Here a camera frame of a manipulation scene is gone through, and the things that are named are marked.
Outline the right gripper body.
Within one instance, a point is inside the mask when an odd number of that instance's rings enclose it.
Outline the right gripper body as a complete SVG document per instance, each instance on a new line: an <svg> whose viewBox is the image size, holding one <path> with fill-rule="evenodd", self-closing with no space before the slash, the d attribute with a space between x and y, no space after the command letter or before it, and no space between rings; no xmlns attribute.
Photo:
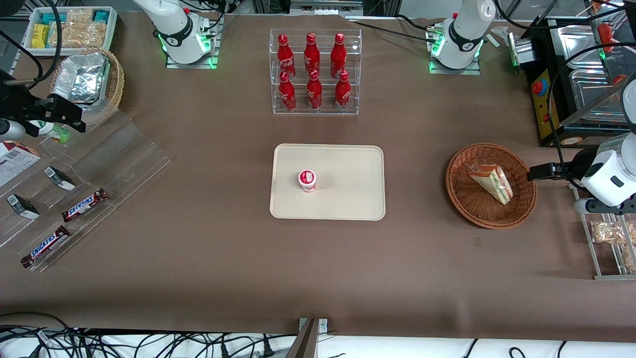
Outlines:
<svg viewBox="0 0 636 358"><path fill-rule="evenodd" d="M38 98L24 86L9 86L14 78L0 71L0 134L2 136L38 136L40 127L35 120L46 120L47 99Z"/></svg>

